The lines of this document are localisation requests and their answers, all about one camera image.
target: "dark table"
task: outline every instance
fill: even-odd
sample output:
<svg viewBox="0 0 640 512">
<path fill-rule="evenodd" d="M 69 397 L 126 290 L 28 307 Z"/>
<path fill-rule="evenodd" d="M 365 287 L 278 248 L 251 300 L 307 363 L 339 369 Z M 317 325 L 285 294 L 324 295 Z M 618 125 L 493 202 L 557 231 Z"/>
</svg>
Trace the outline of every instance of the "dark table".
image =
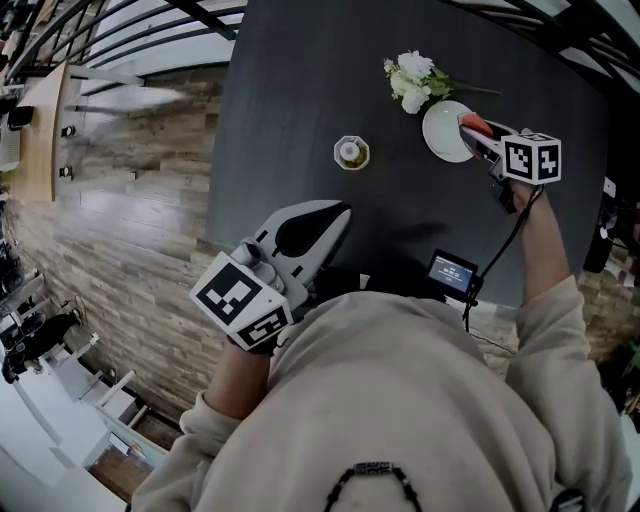
<svg viewBox="0 0 640 512">
<path fill-rule="evenodd" d="M 419 50 L 459 81 L 502 96 L 456 93 L 487 119 L 562 140 L 563 179 L 547 190 L 571 269 L 593 234 L 607 155 L 607 103 L 575 71 L 509 30 L 435 0 L 252 0 L 225 82 L 211 171 L 207 238 L 237 244 L 283 206 L 342 199 L 354 223 L 334 260 L 384 269 L 401 254 L 429 264 L 435 248 L 491 260 L 512 229 L 482 162 L 450 164 L 427 147 L 417 115 L 391 99 L 383 58 Z M 341 169 L 333 145 L 360 135 L 371 162 Z M 480 298 L 516 306 L 514 242 Z"/>
</svg>

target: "red object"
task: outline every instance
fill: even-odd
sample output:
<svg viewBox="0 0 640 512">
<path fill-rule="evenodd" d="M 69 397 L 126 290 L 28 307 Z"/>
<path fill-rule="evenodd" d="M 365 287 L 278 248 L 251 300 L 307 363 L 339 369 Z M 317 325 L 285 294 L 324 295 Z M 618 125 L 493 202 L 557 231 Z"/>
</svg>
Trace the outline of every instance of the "red object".
<svg viewBox="0 0 640 512">
<path fill-rule="evenodd" d="M 467 126 L 472 130 L 482 133 L 483 135 L 487 135 L 488 137 L 493 136 L 493 130 L 491 129 L 491 126 L 489 126 L 485 122 L 485 120 L 475 112 L 462 114 L 459 119 L 462 126 Z"/>
</svg>

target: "black device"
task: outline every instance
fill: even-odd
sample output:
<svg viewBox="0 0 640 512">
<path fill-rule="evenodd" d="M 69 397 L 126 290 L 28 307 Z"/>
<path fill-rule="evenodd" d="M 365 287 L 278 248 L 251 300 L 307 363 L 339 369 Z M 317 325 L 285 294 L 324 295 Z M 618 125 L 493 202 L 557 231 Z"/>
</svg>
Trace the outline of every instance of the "black device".
<svg viewBox="0 0 640 512">
<path fill-rule="evenodd" d="M 462 258 L 436 249 L 427 269 L 428 285 L 447 297 L 469 302 L 478 285 L 478 266 Z"/>
<path fill-rule="evenodd" d="M 9 112 L 7 123 L 10 130 L 19 130 L 28 125 L 33 118 L 33 107 L 16 107 Z"/>
</svg>

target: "black cable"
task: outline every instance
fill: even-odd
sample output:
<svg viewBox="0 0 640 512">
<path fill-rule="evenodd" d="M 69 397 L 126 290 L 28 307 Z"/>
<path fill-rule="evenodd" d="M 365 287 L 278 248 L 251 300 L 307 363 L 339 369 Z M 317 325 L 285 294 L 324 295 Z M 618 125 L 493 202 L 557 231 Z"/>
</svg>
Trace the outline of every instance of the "black cable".
<svg viewBox="0 0 640 512">
<path fill-rule="evenodd" d="M 471 336 L 473 336 L 474 338 L 478 338 L 479 340 L 486 341 L 487 343 L 490 343 L 491 345 L 495 345 L 496 347 L 501 348 L 502 350 L 506 350 L 507 352 L 509 352 L 513 356 L 516 355 L 515 350 L 511 350 L 509 347 L 506 347 L 504 345 L 500 345 L 500 343 L 496 343 L 495 341 L 491 341 L 488 338 L 483 338 L 482 336 L 477 336 L 477 335 L 473 334 L 472 332 L 470 332 L 469 334 L 471 334 Z"/>
<path fill-rule="evenodd" d="M 471 308 L 474 306 L 476 297 L 480 293 L 480 289 L 482 288 L 482 283 L 484 283 L 484 278 L 489 273 L 491 268 L 496 264 L 496 262 L 500 259 L 504 251 L 507 250 L 507 248 L 509 247 L 513 239 L 516 237 L 516 235 L 518 234 L 518 231 L 520 231 L 520 228 L 529 217 L 529 211 L 531 210 L 533 203 L 535 203 L 538 200 L 538 198 L 542 195 L 543 192 L 544 192 L 544 185 L 536 185 L 536 187 L 533 189 L 533 192 L 531 193 L 531 197 L 529 197 L 529 202 L 527 203 L 527 206 L 525 206 L 524 210 L 522 210 L 522 212 L 518 216 L 516 225 L 513 227 L 513 230 L 509 234 L 509 237 L 507 238 L 505 243 L 502 244 L 502 247 L 500 247 L 496 255 L 493 257 L 493 259 L 489 262 L 489 264 L 485 267 L 484 271 L 478 277 L 478 282 L 480 284 L 473 290 L 471 296 L 469 297 L 469 300 L 467 301 L 467 305 L 464 308 L 464 313 L 462 313 L 462 319 L 464 320 L 464 326 L 467 332 L 469 332 L 469 313 L 471 312 Z"/>
<path fill-rule="evenodd" d="M 607 240 L 609 240 L 611 242 L 611 245 L 614 245 L 615 247 L 620 247 L 621 249 L 626 249 L 627 251 L 629 250 L 629 248 L 626 245 L 615 243 L 613 241 L 613 238 L 607 238 Z"/>
</svg>

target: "floor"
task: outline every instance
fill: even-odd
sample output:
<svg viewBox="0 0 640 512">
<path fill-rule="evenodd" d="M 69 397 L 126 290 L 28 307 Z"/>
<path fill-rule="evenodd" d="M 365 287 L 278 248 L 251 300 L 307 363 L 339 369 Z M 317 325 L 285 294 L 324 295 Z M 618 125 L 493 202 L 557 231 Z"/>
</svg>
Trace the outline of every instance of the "floor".
<svg viewBox="0 0 640 512">
<path fill-rule="evenodd" d="M 78 180 L 130 171 L 138 179 L 8 207 L 10 236 L 44 273 L 54 302 L 86 306 L 85 327 L 100 342 L 83 361 L 118 378 L 135 370 L 131 388 L 174 420 L 208 384 L 223 340 L 187 293 L 216 254 L 201 237 L 224 77 L 224 68 L 201 69 L 92 96 L 83 111 L 65 114 L 79 131 L 63 143 L 65 162 Z M 607 273 L 585 273 L 579 283 L 600 360 L 640 333 L 640 294 Z M 510 354 L 492 342 L 517 348 L 515 314 L 481 304 L 471 317 L 501 375 Z M 79 346 L 85 336 L 77 330 L 67 341 Z"/>
</svg>

